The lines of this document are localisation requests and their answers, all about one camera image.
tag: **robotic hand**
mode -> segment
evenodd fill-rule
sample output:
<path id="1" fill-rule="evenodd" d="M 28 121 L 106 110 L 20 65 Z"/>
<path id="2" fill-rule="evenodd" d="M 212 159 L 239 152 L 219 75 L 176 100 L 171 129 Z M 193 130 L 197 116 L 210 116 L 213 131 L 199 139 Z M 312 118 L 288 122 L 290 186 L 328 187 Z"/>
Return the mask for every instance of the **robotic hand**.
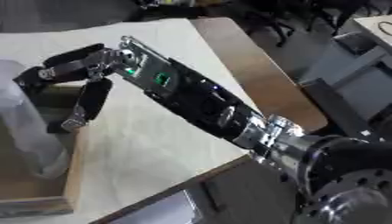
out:
<path id="1" fill-rule="evenodd" d="M 87 80 L 73 113 L 48 128 L 73 131 L 96 118 L 111 88 L 105 77 L 112 73 L 194 126 L 284 173 L 300 195 L 297 223 L 392 221 L 389 143 L 306 135 L 295 123 L 277 115 L 264 117 L 224 87 L 132 37 L 123 37 L 119 49 L 92 45 L 54 56 L 15 81 L 35 95 L 48 85 Z"/>

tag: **transparent cylinder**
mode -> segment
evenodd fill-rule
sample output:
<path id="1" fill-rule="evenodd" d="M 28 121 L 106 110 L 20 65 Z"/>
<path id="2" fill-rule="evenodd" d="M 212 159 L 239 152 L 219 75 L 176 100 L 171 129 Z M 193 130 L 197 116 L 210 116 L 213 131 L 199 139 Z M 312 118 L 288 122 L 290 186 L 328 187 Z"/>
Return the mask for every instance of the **transparent cylinder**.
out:
<path id="1" fill-rule="evenodd" d="M 67 170 L 67 150 L 56 136 L 46 132 L 42 116 L 13 81 L 10 74 L 16 67 L 0 63 L 0 116 L 31 172 L 55 179 Z"/>

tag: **black robotic forearm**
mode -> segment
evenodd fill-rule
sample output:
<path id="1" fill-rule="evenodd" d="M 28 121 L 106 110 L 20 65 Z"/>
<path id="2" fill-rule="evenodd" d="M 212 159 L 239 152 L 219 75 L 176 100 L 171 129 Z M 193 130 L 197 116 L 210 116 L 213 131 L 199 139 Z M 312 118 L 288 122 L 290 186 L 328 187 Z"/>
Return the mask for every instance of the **black robotic forearm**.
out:
<path id="1" fill-rule="evenodd" d="M 243 149 L 297 185 L 297 223 L 392 221 L 392 146 L 342 136 L 310 136 L 295 123 L 268 119 L 204 75 L 132 37 L 119 49 L 92 45 L 48 59 L 16 82 L 34 95 L 48 85 L 87 80 L 73 113 L 51 131 L 72 131 L 98 115 L 116 73 L 189 123 Z"/>

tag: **office chair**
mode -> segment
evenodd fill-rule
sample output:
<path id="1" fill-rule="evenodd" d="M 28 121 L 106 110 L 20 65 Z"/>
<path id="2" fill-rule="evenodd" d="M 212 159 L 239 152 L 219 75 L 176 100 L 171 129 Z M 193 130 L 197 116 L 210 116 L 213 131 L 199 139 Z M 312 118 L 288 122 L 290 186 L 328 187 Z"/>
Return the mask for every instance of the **office chair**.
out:
<path id="1" fill-rule="evenodd" d="M 322 18 L 328 25 L 333 28 L 332 35 L 338 34 L 343 24 L 360 8 L 366 6 L 369 0 L 311 0 L 311 19 L 307 31 L 311 32 L 316 18 Z M 326 10 L 335 9 L 339 11 L 336 22 L 333 21 L 333 15 Z"/>
<path id="2" fill-rule="evenodd" d="M 284 3 L 280 0 L 242 0 L 241 3 L 246 7 L 246 17 L 253 21 L 246 31 L 248 35 L 252 35 L 261 25 L 270 26 L 280 38 L 276 46 L 281 47 L 294 33 L 295 29 L 292 26 L 280 21 L 286 11 Z"/>
<path id="3" fill-rule="evenodd" d="M 155 0 L 133 0 L 137 7 L 133 10 L 125 22 L 139 22 L 161 18 L 199 18 L 205 17 L 205 7 L 193 7 L 189 3 L 184 4 L 160 4 Z"/>
<path id="4" fill-rule="evenodd" d="M 365 8 L 365 10 L 367 11 L 368 17 L 372 16 L 372 11 L 375 11 L 377 13 L 376 16 L 382 15 L 382 10 L 380 10 L 375 4 L 371 3 L 370 1 L 365 3 L 363 8 Z"/>

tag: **wire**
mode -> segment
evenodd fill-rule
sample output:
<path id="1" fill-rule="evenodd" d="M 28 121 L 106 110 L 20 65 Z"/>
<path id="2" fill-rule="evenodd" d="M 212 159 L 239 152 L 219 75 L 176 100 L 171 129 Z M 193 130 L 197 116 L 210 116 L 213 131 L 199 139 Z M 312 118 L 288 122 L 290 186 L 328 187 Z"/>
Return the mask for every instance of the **wire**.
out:
<path id="1" fill-rule="evenodd" d="M 381 21 L 380 23 L 378 23 L 378 29 L 380 29 L 380 31 L 382 31 L 383 33 L 387 34 L 388 36 L 392 36 L 392 32 L 387 31 L 385 29 L 385 25 L 390 25 L 392 27 L 392 22 Z"/>

